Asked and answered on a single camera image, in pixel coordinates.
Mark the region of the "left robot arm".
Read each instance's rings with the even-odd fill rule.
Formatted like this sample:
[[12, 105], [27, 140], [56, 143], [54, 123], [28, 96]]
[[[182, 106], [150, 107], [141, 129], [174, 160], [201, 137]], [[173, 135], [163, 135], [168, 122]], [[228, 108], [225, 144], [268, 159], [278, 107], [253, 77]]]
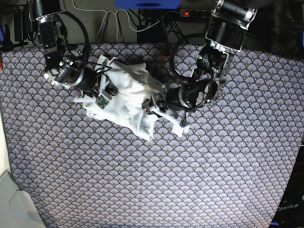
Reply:
[[[203, 34], [195, 33], [181, 38], [174, 46], [169, 59], [173, 81], [177, 88], [165, 88], [153, 95], [142, 107], [173, 124], [172, 131], [181, 137], [190, 126], [187, 115], [197, 111], [216, 99], [225, 78], [222, 71], [229, 55], [243, 47], [245, 34], [257, 15], [257, 8], [240, 0], [218, 0], [211, 14], [209, 25]], [[180, 75], [174, 66], [174, 58], [183, 41], [205, 38], [199, 52], [196, 68], [191, 76]]]

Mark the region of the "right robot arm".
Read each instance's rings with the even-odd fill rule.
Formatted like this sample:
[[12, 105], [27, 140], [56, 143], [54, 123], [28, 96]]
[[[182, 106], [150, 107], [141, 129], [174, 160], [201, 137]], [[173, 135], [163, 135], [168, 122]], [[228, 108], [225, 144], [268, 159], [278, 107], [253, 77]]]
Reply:
[[[62, 9], [58, 0], [30, 0], [28, 3], [29, 19], [38, 23], [38, 39], [46, 61], [46, 80], [54, 86], [80, 90], [83, 97], [75, 99], [76, 103], [92, 102], [104, 109], [118, 94], [117, 87], [106, 75], [112, 69], [113, 60], [106, 59], [103, 63], [88, 60], [91, 45], [86, 28], [76, 16]], [[79, 56], [70, 51], [61, 14], [74, 20], [83, 32], [85, 45]]]

